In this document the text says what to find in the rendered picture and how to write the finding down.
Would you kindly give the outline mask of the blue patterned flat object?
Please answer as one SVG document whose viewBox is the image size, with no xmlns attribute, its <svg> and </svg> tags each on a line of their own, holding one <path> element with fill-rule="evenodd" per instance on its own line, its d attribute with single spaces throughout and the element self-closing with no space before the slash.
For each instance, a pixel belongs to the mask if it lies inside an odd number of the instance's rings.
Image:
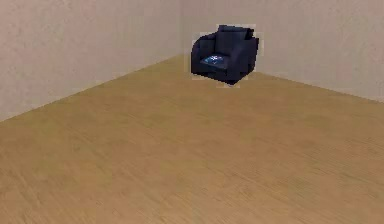
<svg viewBox="0 0 384 224">
<path fill-rule="evenodd" d="M 225 58 L 219 55 L 212 55 L 205 58 L 203 62 L 210 65 L 222 65 L 225 63 Z"/>
</svg>

